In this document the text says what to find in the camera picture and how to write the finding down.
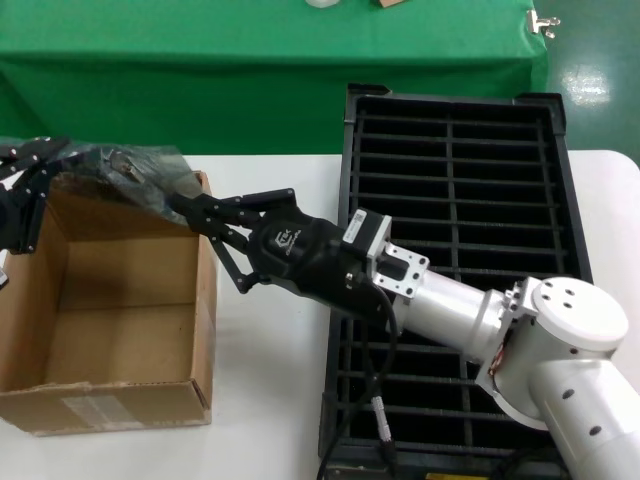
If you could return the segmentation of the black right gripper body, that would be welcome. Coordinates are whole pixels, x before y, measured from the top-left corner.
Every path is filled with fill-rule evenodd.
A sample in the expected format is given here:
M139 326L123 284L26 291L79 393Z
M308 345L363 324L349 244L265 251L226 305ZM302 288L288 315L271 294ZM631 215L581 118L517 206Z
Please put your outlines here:
M248 237L248 260L263 281L384 329L388 314L366 276L366 260L343 244L343 235L298 208L272 210Z

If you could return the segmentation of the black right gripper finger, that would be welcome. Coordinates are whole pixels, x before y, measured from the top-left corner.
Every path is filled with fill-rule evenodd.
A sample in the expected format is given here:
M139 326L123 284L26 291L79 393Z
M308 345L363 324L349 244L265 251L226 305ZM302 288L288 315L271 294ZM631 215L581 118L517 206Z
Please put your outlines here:
M296 205L293 189L223 199L206 193L193 198L178 193L171 195L172 210L182 215L188 226L200 234L226 231L229 226L253 227L262 220L264 213Z
M194 217L189 220L189 227L193 232L209 239L222 266L241 294L248 293L254 285L262 280L262 277L256 272L242 273L227 250L227 246L230 246L247 256L248 239L246 237L211 217Z

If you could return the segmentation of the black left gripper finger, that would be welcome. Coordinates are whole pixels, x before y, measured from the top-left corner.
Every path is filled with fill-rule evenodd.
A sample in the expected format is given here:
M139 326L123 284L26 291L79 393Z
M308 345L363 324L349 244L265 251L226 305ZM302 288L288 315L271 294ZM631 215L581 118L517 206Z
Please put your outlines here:
M19 173L54 159L70 144L68 137L38 137L21 144L1 142L1 172Z
M29 254L36 249L46 199L53 179L53 167L32 167L23 173L12 187L13 203L18 207L17 240L12 254Z

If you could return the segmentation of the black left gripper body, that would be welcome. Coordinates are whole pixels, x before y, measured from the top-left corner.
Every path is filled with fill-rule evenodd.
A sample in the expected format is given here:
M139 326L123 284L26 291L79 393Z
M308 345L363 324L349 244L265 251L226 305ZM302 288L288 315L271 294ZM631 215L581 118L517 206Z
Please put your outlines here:
M12 192L1 185L1 248L16 249L18 246L18 213Z

